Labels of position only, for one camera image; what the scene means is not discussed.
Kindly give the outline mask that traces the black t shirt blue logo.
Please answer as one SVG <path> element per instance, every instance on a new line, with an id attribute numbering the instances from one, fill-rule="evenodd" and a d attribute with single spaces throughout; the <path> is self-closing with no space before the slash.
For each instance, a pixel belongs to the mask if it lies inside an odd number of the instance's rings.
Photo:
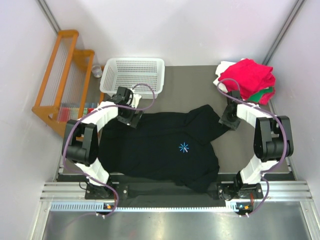
<path id="1" fill-rule="evenodd" d="M 187 113 L 145 113 L 136 128 L 113 119 L 102 130 L 98 159 L 110 173 L 205 193 L 220 170 L 212 142 L 227 131 L 210 105 Z"/>

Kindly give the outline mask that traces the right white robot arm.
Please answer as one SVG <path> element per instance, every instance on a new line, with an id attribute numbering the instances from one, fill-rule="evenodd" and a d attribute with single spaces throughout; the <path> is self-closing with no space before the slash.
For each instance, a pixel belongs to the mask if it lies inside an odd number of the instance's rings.
<path id="1" fill-rule="evenodd" d="M 244 102 L 238 90 L 226 93 L 226 97 L 227 106 L 219 123 L 231 130 L 236 130 L 240 122 L 252 126 L 254 155 L 246 167 L 235 175 L 232 183 L 217 184 L 219 197 L 226 201 L 250 197 L 261 199 L 260 181 L 264 174 L 294 152 L 290 118 L 274 115 L 254 103 Z"/>

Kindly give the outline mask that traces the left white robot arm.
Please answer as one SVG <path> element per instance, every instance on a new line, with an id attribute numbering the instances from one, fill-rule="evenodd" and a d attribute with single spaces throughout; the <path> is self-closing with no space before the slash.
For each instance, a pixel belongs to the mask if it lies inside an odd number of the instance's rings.
<path id="1" fill-rule="evenodd" d="M 101 102 L 90 113 L 78 120 L 68 120 L 62 145 L 62 159 L 74 163 L 87 179 L 88 193 L 94 199 L 107 199 L 118 194 L 111 183 L 110 174 L 98 158 L 99 133 L 111 120 L 136 127 L 143 111 L 138 109 L 142 99 L 134 89 L 119 87 L 109 100 Z"/>

